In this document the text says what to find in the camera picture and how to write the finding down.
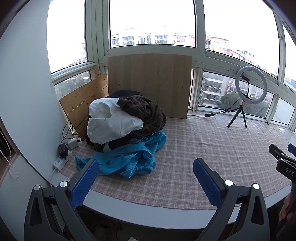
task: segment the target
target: plaid tablecloth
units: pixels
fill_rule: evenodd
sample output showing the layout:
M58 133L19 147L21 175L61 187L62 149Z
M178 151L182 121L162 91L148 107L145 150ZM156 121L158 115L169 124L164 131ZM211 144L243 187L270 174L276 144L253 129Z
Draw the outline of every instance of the plaid tablecloth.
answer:
M216 115L186 120L167 118L167 142L155 154L156 166L149 175L126 179L118 174L98 176L92 189L102 194L156 207L177 209L215 209L192 171L193 161L201 157L212 170L236 185L258 183L264 197L289 184L275 170L276 159L268 152L274 143L288 155L288 141L278 127L264 122ZM75 156L91 157L94 150L85 142L72 150L73 156L61 173L71 178L76 172Z

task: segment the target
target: power strip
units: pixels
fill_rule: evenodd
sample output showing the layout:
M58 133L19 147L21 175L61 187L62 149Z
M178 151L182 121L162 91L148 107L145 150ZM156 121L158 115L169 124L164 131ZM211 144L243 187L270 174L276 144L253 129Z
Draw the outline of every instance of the power strip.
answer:
M59 156L58 159L56 159L56 161L54 162L54 167L55 169L57 169L57 171L61 171L61 169L64 167L64 165L66 164L66 162L72 157L72 152L70 150L68 150L68 156L66 157L66 159L61 158Z

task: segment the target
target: screw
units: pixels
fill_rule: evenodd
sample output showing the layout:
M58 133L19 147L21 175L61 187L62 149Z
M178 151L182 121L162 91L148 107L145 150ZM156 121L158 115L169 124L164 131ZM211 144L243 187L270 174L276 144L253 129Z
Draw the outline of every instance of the screw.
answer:
M33 189L34 189L34 191L37 191L37 190L40 189L40 186L39 185L36 185L36 186L33 187Z
M254 184L253 184L253 188L255 188L255 189L259 189L260 186L259 186L257 183L254 183Z
M225 181L225 184L226 184L227 186L232 186L232 185L233 185L233 182L232 182L231 180L226 180L226 181Z
M60 187L66 187L67 185L68 185L68 182L66 182L66 181L63 181L63 182L61 182L60 184Z

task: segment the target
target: glass pane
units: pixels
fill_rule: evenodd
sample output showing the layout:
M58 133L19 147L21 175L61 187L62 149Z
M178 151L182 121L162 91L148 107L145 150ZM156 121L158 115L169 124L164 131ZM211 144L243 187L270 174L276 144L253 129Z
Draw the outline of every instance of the glass pane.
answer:
M73 76L72 78L64 80L63 82L54 86L57 98L63 98L65 95L71 93L72 91L90 81L91 77L89 71L83 72L81 74Z
M286 40L286 70L284 84L296 93L296 46L284 27Z
M51 0L47 16L50 71L87 61L84 37L85 0Z
M241 92L247 94L248 84L240 81L239 87ZM263 89L250 85L248 96L251 99L258 99L263 93ZM265 99L259 104L247 104L244 107L245 114L255 115L265 118L270 107L273 94L267 92ZM239 98L235 87L235 79L213 74L209 72L203 73L202 88L200 92L199 106L214 107L219 109L229 108ZM232 109L239 107L241 100L238 100Z
M276 105L276 112L272 120L288 125L294 109L294 106L290 105L288 102L280 98L278 104Z
M193 73L194 70L191 70L191 82L190 82L190 95L189 95L189 104L190 104L190 100L191 100L191 92L192 92L192 84L193 84Z
M195 47L193 0L110 0L110 34L111 48L137 44Z
M272 10L261 0L203 2L206 49L241 59L277 77L279 38Z

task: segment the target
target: blue clamp pad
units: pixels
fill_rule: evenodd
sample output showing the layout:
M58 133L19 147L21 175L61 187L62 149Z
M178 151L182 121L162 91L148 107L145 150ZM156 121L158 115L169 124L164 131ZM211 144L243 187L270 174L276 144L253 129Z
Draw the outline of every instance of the blue clamp pad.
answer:
M193 162L193 172L211 205L220 208L222 206L223 190L225 189L223 179L217 172L212 171L201 158Z
M84 170L84 168L81 170L81 172L84 171L84 173L71 190L70 204L73 207L73 209L82 205L92 184L94 183L96 177L99 174L99 170L99 163L97 160L93 160L93 162L88 166L86 170Z
M288 151L296 157L296 147L293 146L291 143L288 145Z

